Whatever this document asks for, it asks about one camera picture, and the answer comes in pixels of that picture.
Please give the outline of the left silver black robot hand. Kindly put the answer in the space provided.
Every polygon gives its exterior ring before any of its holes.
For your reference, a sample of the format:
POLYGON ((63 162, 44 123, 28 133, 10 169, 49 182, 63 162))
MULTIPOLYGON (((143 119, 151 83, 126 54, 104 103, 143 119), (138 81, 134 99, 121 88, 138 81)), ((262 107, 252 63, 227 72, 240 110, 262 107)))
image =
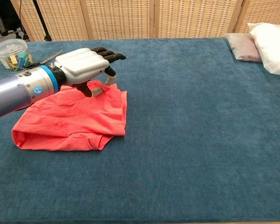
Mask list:
POLYGON ((116 72, 111 68, 110 64, 117 60, 125 59, 125 55, 114 53, 103 47, 81 48, 57 56, 52 65, 64 73, 66 86, 77 88, 86 97, 91 98, 103 93, 104 89, 97 87, 91 90, 87 85, 88 82, 105 73, 107 74, 105 85, 112 85, 116 78, 116 72))

